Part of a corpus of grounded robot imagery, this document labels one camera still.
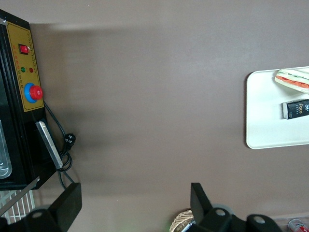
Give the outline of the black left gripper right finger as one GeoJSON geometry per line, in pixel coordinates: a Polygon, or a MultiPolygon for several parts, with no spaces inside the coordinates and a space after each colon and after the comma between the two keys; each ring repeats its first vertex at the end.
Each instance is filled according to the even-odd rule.
{"type": "Polygon", "coordinates": [[[191,184],[190,207],[195,224],[191,232],[281,232],[278,224],[268,216],[248,215],[242,220],[222,207],[214,207],[200,183],[191,184]]]}

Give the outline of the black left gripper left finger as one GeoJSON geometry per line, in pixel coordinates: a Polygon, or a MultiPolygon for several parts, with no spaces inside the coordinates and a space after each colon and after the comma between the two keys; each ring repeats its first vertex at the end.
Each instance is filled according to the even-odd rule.
{"type": "Polygon", "coordinates": [[[67,232],[82,208],[80,183],[70,184],[47,208],[37,209],[18,222],[0,218],[2,232],[67,232]]]}

